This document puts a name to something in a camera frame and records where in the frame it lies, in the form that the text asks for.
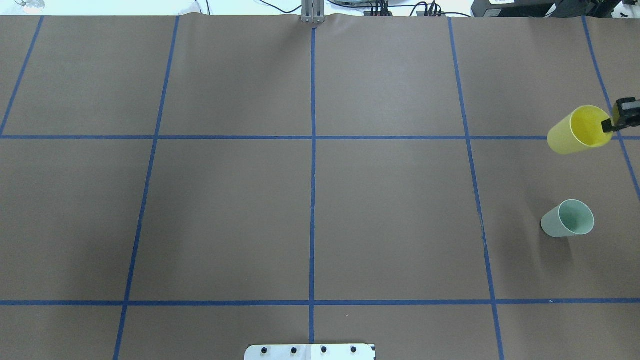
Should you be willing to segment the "aluminium frame post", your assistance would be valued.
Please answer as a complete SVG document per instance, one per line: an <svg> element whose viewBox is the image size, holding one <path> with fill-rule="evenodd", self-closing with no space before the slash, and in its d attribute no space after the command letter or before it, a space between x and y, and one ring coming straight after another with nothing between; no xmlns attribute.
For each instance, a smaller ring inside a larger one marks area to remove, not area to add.
<svg viewBox="0 0 640 360"><path fill-rule="evenodd" d="M324 0L302 0L301 22L309 25L319 25L326 20Z"/></svg>

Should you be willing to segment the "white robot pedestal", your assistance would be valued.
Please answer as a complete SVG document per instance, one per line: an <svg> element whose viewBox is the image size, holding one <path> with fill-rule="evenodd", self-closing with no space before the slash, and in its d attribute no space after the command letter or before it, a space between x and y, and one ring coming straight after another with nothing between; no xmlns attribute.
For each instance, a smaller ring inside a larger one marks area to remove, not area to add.
<svg viewBox="0 0 640 360"><path fill-rule="evenodd" d="M374 344L254 344L245 353L245 360L375 360Z"/></svg>

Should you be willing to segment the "yellow plastic cup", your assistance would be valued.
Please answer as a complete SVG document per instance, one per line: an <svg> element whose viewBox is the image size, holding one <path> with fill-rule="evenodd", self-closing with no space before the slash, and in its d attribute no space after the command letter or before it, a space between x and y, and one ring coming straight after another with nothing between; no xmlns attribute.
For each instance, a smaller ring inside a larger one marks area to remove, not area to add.
<svg viewBox="0 0 640 360"><path fill-rule="evenodd" d="M560 155L601 148L613 138L612 132L602 129L602 123L609 119L603 109L581 105L549 130L547 144Z"/></svg>

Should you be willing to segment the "green plastic cup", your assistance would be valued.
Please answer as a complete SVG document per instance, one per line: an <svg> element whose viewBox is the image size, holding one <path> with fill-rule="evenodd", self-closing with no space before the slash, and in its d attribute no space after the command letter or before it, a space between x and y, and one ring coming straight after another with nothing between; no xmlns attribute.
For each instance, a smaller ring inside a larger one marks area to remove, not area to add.
<svg viewBox="0 0 640 360"><path fill-rule="evenodd" d="M577 199L567 199L541 218L542 231L555 239L587 235L595 227L592 210Z"/></svg>

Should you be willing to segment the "brown paper table mat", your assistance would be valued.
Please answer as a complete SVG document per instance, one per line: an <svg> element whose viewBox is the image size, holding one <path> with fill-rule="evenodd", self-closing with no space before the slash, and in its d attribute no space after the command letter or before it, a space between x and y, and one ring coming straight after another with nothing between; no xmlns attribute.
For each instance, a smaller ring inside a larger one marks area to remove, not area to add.
<svg viewBox="0 0 640 360"><path fill-rule="evenodd" d="M546 135L638 96L637 19L2 16L1 358L637 360L639 130Z"/></svg>

